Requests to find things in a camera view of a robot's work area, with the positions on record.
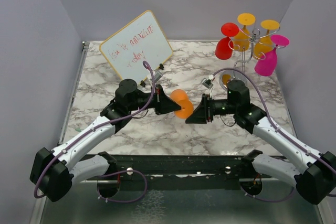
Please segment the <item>orange plastic wine glass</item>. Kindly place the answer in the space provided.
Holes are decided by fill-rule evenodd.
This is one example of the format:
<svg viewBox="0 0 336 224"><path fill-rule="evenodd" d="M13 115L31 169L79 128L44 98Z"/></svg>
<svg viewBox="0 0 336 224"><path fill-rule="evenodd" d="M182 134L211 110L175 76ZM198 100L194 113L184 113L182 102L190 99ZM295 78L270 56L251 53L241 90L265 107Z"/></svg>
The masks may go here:
<svg viewBox="0 0 336 224"><path fill-rule="evenodd" d="M170 98L181 107L180 110L174 112L178 118L187 119L193 113L194 106L184 90L175 89L170 94Z"/></svg>

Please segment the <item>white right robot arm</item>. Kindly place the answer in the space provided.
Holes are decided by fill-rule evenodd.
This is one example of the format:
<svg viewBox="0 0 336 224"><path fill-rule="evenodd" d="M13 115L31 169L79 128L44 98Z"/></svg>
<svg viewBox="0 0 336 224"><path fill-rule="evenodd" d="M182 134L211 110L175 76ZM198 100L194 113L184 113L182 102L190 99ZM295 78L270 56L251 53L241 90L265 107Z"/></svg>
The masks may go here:
<svg viewBox="0 0 336 224"><path fill-rule="evenodd" d="M284 130L266 110L250 101L249 89L241 80L227 84L227 98L213 99L203 94L187 124L207 124L216 115L233 115L235 123L274 147L288 161L280 161L261 151L244 157L241 171L246 177L265 174L294 187L307 202L318 205L335 189L335 155L306 145Z"/></svg>

